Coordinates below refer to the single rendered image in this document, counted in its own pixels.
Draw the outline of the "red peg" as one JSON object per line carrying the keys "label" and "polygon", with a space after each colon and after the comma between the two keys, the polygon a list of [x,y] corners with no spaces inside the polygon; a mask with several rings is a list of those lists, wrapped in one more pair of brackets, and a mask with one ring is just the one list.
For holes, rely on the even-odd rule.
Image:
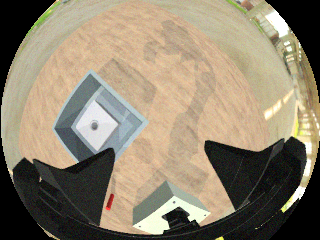
{"label": "red peg", "polygon": [[111,211],[111,207],[112,207],[112,203],[113,203],[113,193],[111,193],[111,195],[109,195],[109,200],[108,200],[108,203],[107,203],[107,207],[105,207],[105,209],[107,209],[107,211]]}

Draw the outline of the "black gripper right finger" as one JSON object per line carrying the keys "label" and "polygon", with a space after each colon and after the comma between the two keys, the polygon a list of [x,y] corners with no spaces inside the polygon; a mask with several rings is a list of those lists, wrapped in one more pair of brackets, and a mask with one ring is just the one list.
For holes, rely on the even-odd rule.
{"label": "black gripper right finger", "polygon": [[284,141],[285,137],[261,152],[253,152],[205,140],[204,152],[236,211],[249,203],[248,197],[259,184],[269,160],[283,149]]}

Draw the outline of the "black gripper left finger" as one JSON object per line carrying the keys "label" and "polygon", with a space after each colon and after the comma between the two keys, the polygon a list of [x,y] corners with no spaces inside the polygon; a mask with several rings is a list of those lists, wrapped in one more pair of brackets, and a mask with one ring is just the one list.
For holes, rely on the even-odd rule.
{"label": "black gripper left finger", "polygon": [[43,161],[33,159],[41,180],[59,189],[81,213],[87,217],[89,224],[100,227],[101,213],[109,180],[115,165],[115,152],[113,148],[89,156],[75,165],[67,168],[56,168]]}

